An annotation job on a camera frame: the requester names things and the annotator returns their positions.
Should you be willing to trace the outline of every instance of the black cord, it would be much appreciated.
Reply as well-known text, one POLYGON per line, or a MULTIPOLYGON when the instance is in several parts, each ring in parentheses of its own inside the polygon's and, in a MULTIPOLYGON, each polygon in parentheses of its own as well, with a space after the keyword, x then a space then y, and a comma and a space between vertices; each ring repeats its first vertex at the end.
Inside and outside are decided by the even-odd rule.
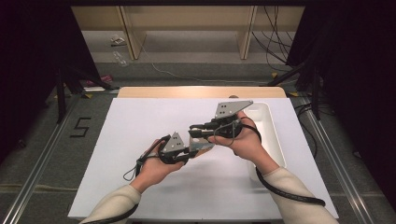
MULTIPOLYGON (((256 127, 252 127, 250 125, 246 125, 246 127, 248 127, 250 130, 254 131, 254 133, 259 136, 260 142, 262 141, 262 135, 260 134, 259 130, 257 130, 256 127)), ((257 177, 260 179, 260 182, 262 182, 262 184, 267 189, 271 190, 274 194, 277 194, 277 195, 279 195, 281 197, 284 197, 284 198, 287 198, 287 199, 290 199, 290 200, 294 200, 294 201, 297 201, 297 202, 301 202, 301 203, 312 203, 312 204, 319 204, 319 205, 322 205, 322 206, 326 205, 326 203, 323 200, 321 200, 321 199, 312 198, 312 197, 305 197, 305 196, 301 196, 301 195, 288 193, 286 191, 283 191, 281 189, 278 189, 278 188, 272 186, 267 181, 265 181, 264 177, 262 177, 262 173, 259 171, 259 169, 257 167, 256 167, 256 174, 257 174, 257 177)))
POLYGON ((311 136, 311 138, 312 138, 312 140, 314 142, 313 157, 315 159, 317 157, 317 155, 318 155, 318 142, 317 142, 315 136, 311 132, 309 132, 308 128, 300 120, 300 116, 303 113, 305 113, 306 111, 311 109, 311 103, 306 104, 306 105, 299 105, 299 106, 294 107, 295 110, 298 109, 298 108, 300 108, 300 110, 297 113, 297 120, 300 122, 300 125, 306 130, 306 132, 309 134, 309 136, 311 136))
POLYGON ((284 44, 284 43, 281 43, 281 42, 277 42, 277 41, 271 39, 271 38, 270 38, 268 35, 266 35, 265 32, 263 32, 263 31, 262 31, 262 35, 263 35, 265 38, 267 38, 269 41, 272 41, 272 42, 274 42, 274 43, 276 43, 276 44, 281 44, 282 46, 291 48, 290 45, 287 45, 287 44, 284 44))
POLYGON ((335 116, 335 113, 328 113, 328 112, 324 112, 323 110, 319 110, 320 113, 325 114, 325 115, 329 115, 329 116, 335 116))
POLYGON ((289 35, 289 32, 286 32, 286 34, 288 35, 288 37, 290 38, 291 42, 293 42, 293 38, 291 38, 291 36, 289 35))
POLYGON ((273 57, 277 58, 278 60, 280 60, 282 63, 286 63, 286 61, 284 61, 283 59, 281 59, 279 56, 277 56, 273 51, 271 51, 270 49, 268 49, 267 47, 264 46, 264 44, 259 40, 259 38, 252 32, 254 38, 256 39, 257 43, 259 43, 259 45, 266 51, 266 53, 271 54, 273 57))
POLYGON ((158 140, 156 143, 154 143, 147 151, 145 154, 143 154, 139 159, 137 159, 136 161, 136 165, 134 166, 134 168, 132 168, 131 170, 129 170, 128 172, 126 172, 123 175, 124 180, 126 181, 131 181, 134 177, 138 176, 140 174, 140 169, 143 166, 143 163, 145 163, 145 161, 148 158, 153 158, 153 157, 149 157, 149 154, 152 152, 152 150, 154 150, 154 148, 156 146, 158 146, 163 140, 167 140, 170 138, 170 135, 166 135, 164 137, 162 137, 160 140, 158 140), (126 178, 125 176, 127 176, 129 173, 131 173, 132 171, 134 171, 134 173, 132 174, 131 178, 126 178))
MULTIPOLYGON (((235 121, 233 121, 233 122, 231 122, 231 123, 229 123, 229 124, 220 126, 220 127, 218 127, 217 129, 215 129, 215 131, 213 131, 213 137, 215 138, 215 142, 218 142, 218 140, 216 140, 216 132, 218 132, 218 131, 221 130, 221 129, 227 128, 227 127, 229 127, 229 126, 233 126, 233 127, 232 127, 232 129, 233 129, 233 141, 235 140, 235 121)), ((233 144, 233 141, 231 141, 231 143, 228 144, 228 145, 223 145, 223 144, 221 144, 221 145, 224 146, 224 147, 229 147, 230 145, 233 144)))
POLYGON ((282 52, 282 55, 283 55, 283 57, 285 58, 285 60, 287 59, 287 57, 285 56, 285 53, 283 52, 283 49, 288 53, 288 51, 286 50, 286 48, 285 48, 285 46, 284 46, 284 44, 283 44, 283 42, 282 42, 282 39, 280 38, 280 36, 279 36, 279 33, 278 33, 278 31, 277 31, 277 15, 278 15, 278 12, 279 12, 279 6, 275 6, 274 7, 274 23, 272 23, 272 20, 271 20, 271 17, 270 17, 270 15, 268 14, 268 11, 267 11, 267 8, 266 7, 264 7, 264 11, 265 11, 265 14, 266 14, 266 16, 267 16, 267 18, 268 18, 268 20, 269 20, 269 22, 270 22, 270 24, 271 24, 271 27, 273 28, 273 32, 271 33, 271 39, 272 39, 272 37, 273 37, 273 35, 275 34, 276 35, 276 37, 277 37, 277 42, 278 42, 278 45, 279 45, 279 48, 280 48, 280 51, 282 52))
POLYGON ((118 221, 124 220, 125 218, 128 218, 131 214, 133 214, 134 211, 136 211, 137 206, 139 206, 138 203, 135 204, 134 207, 131 208, 129 211, 127 211, 124 214, 121 214, 119 216, 108 217, 108 218, 105 218, 105 219, 91 221, 91 222, 87 222, 86 224, 109 224, 109 223, 114 223, 114 222, 118 222, 118 221))

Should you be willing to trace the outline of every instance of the left hand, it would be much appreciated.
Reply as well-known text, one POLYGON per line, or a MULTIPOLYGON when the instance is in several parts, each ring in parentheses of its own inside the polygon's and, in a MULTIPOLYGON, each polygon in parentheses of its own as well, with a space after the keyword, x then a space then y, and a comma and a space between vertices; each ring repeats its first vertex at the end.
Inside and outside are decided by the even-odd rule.
MULTIPOLYGON (((163 142, 158 144, 152 152, 158 153, 161 144, 163 144, 163 142)), ((148 158, 143 164, 140 174, 130 183, 130 185, 140 193, 143 193, 148 187, 161 183, 167 175, 179 170, 183 165, 183 161, 176 164, 165 164, 160 160, 160 158, 148 158)))

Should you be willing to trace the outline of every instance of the white sleeve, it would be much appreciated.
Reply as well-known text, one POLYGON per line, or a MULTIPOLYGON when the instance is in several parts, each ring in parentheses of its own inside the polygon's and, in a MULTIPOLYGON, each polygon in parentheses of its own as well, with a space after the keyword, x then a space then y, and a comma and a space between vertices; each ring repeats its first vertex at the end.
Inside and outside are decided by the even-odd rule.
MULTIPOLYGON (((117 217, 131 210, 140 202, 141 194, 130 185, 125 185, 107 194, 93 209, 91 214, 80 223, 88 223, 110 217, 117 217)), ((116 222, 125 223, 127 219, 116 222)))
MULTIPOLYGON (((265 175, 264 179, 272 186, 287 193, 315 197, 297 176, 283 167, 279 167, 270 174, 265 175)), ((273 192, 271 192, 271 196, 276 202, 285 223, 338 223, 332 214, 321 205, 297 202, 273 192)))

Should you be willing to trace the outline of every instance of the floor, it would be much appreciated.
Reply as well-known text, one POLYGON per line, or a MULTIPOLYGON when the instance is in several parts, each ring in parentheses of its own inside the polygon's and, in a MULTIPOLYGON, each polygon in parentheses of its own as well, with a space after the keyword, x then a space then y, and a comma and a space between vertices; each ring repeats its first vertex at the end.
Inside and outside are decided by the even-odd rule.
MULTIPOLYGON (((84 32, 99 73, 112 75, 113 86, 257 86, 271 81, 273 73, 283 73, 276 69, 290 69, 273 56, 269 56, 267 61, 265 51, 254 39, 250 44, 248 58, 240 60, 234 34, 230 32, 150 32, 144 43, 145 50, 136 61, 128 59, 125 47, 110 47, 109 39, 114 34, 122 35, 115 32, 84 32), (122 54, 129 66, 120 67, 115 63, 112 54, 114 50, 122 54)), ((267 46, 268 40, 261 33, 256 35, 267 46)), ((282 34, 281 38, 284 44, 291 44, 287 34, 282 34)), ((279 45, 272 43, 270 49, 277 56, 283 57, 279 45)), ((286 92, 294 91, 293 80, 295 77, 281 87, 286 92)), ((15 220, 19 223, 78 223, 68 218, 67 213, 114 97, 117 97, 117 94, 112 92, 93 92, 92 95, 83 97, 69 95, 67 104, 70 113, 62 127, 56 125, 57 103, 54 94, 48 98, 48 108, 43 108, 35 125, 24 138, 27 147, 16 148, 0 165, 2 220, 6 218, 10 206, 18 200, 23 186, 32 184, 34 190, 27 195, 28 200, 19 208, 21 212, 17 213, 15 220), (85 137, 70 137, 81 134, 81 130, 75 129, 78 121, 81 125, 89 127, 89 130, 85 137), (60 135, 56 141, 49 142, 56 129, 60 130, 60 135), (47 152, 46 160, 41 157, 43 152, 47 152), (41 169, 36 166, 39 160, 45 161, 41 164, 41 169), (31 173, 34 169, 40 172, 34 183, 27 183, 26 180, 32 179, 31 173)), ((294 106, 306 104, 307 99, 301 95, 290 97, 294 106)), ((337 208, 340 217, 338 221, 396 223, 395 212, 371 178, 364 163, 352 154, 353 145, 338 122, 336 114, 324 96, 320 100, 321 121, 315 122, 309 111, 301 115, 301 121, 308 130, 304 129, 304 133, 313 154, 315 142, 318 145, 315 160, 337 208), (320 138, 318 126, 324 127, 328 140, 320 138), (330 149, 326 141, 332 143, 330 149), (345 181, 340 180, 340 171, 334 168, 331 159, 333 153, 339 157, 338 160, 352 186, 345 185, 345 181), (367 222, 361 221, 361 215, 356 210, 361 207, 352 203, 354 201, 347 192, 350 188, 353 188, 357 196, 363 200, 368 213, 367 222)))

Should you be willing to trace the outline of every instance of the white table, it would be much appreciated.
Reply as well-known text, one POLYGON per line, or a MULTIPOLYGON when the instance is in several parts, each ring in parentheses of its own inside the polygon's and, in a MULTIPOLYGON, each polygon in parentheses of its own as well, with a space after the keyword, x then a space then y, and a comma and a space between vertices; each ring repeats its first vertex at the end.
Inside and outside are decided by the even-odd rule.
MULTIPOLYGON (((270 106, 287 168, 338 217, 290 100, 252 100, 270 106)), ((88 216, 106 194, 128 184, 122 176, 155 138, 178 131, 188 143, 189 126, 210 121, 217 103, 225 101, 230 99, 114 99, 69 216, 88 216)), ((131 218, 255 221, 281 216, 269 192, 249 178, 247 163, 230 149, 215 147, 148 189, 131 218)))

